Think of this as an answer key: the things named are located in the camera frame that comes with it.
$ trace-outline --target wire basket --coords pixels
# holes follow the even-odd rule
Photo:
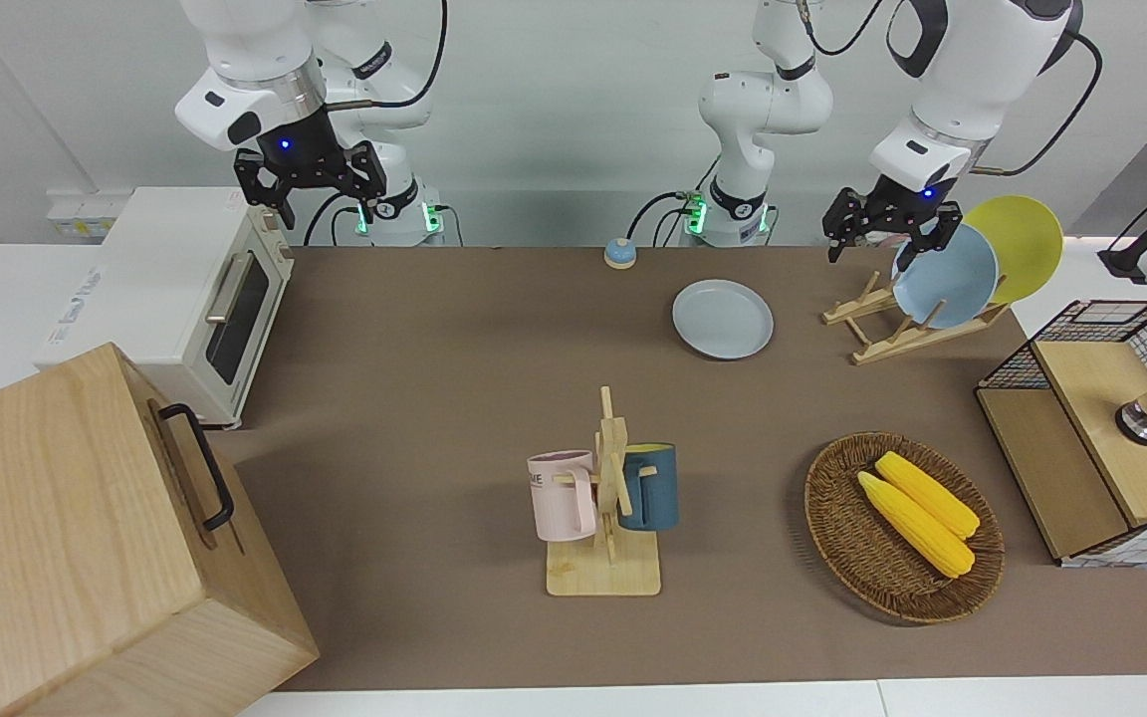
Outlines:
[[[942,576],[865,498],[857,471],[876,473],[875,460],[889,450],[923,468],[980,517],[968,539],[976,562],[966,575]],[[977,611],[998,590],[1002,533],[989,504],[950,459],[905,436],[853,434],[827,445],[809,468],[804,512],[829,569],[880,611],[911,623],[945,623]]]

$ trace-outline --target oven window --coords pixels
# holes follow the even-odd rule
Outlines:
[[[214,327],[210,333],[210,344],[206,344],[206,361],[228,385],[233,385],[233,380],[237,377],[237,366],[242,363],[245,345],[250,343],[255,322],[259,319],[260,305],[264,305],[264,298],[268,295],[268,274],[264,273],[264,267],[260,267],[252,251],[247,254],[250,254],[251,268],[237,293],[237,303],[233,306],[228,322]]]

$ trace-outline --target wooden box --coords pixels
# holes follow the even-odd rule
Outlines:
[[[112,344],[0,390],[0,714],[231,716],[313,662],[195,428]]]
[[[1124,342],[1037,341],[1048,388],[982,388],[980,403],[1061,563],[1147,563],[1147,446],[1115,426],[1147,391]]]

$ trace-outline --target corn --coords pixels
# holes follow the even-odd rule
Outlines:
[[[879,468],[889,484],[898,486],[902,493],[908,494],[960,539],[969,539],[976,535],[976,528],[980,527],[976,513],[900,453],[889,450],[883,458],[875,460],[874,467]]]
[[[896,485],[880,481],[869,473],[857,473],[857,480],[865,489],[866,498],[874,508],[887,517],[896,531],[904,537],[920,555],[928,559],[931,566],[941,570],[944,577],[959,577],[970,570],[976,555],[963,540],[951,533],[927,509],[902,493]]]

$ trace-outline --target light blue plate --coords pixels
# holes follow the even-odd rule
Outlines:
[[[670,318],[684,343],[723,361],[759,353],[773,338],[773,310],[750,287],[728,280],[684,287]]]
[[[897,275],[894,262],[892,276]],[[992,246],[968,224],[959,224],[944,251],[927,251],[915,257],[905,275],[897,278],[892,295],[902,311],[920,324],[944,298],[946,307],[937,313],[928,328],[947,329],[982,313],[997,286],[998,257],[993,255]]]

